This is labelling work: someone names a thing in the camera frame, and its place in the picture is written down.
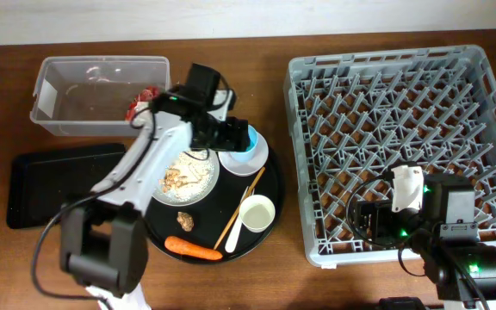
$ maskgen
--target blue cup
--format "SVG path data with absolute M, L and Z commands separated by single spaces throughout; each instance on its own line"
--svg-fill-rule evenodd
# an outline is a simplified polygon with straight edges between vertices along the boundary
M 250 161 L 256 154 L 257 131 L 250 125 L 248 125 L 248 137 L 250 137 L 250 145 L 246 148 L 245 152 L 229 152 L 231 157 L 240 163 Z

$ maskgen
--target bowl of food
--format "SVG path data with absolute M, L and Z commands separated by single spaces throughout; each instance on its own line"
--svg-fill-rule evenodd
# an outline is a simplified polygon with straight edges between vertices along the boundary
M 220 161 L 214 151 L 183 152 L 166 169 L 152 197 L 172 207 L 199 202 L 214 189 Z

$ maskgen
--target white wall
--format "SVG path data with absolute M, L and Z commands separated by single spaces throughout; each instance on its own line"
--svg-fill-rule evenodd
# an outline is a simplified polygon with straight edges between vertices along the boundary
M 496 0 L 0 0 L 0 45 L 496 28 Z

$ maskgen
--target dish rack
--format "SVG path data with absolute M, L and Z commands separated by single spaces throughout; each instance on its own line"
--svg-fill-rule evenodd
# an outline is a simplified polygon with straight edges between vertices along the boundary
M 479 46 L 292 59 L 284 96 L 311 264 L 397 259 L 354 239 L 344 206 L 358 184 L 403 161 L 468 177 L 479 238 L 496 245 L 496 82 Z M 392 194 L 378 182 L 356 198 Z

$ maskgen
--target plastic box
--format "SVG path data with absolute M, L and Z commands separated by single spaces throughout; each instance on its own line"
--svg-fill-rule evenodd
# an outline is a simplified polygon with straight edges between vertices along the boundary
M 395 249 L 353 238 L 344 204 L 359 183 L 401 161 L 472 180 L 479 238 L 496 245 L 496 82 L 480 47 L 292 59 L 284 96 L 311 264 L 397 259 Z M 375 182 L 356 198 L 391 196 Z
M 169 88 L 167 58 L 50 57 L 41 65 L 30 119 L 58 136 L 137 136 L 126 112 L 148 86 Z

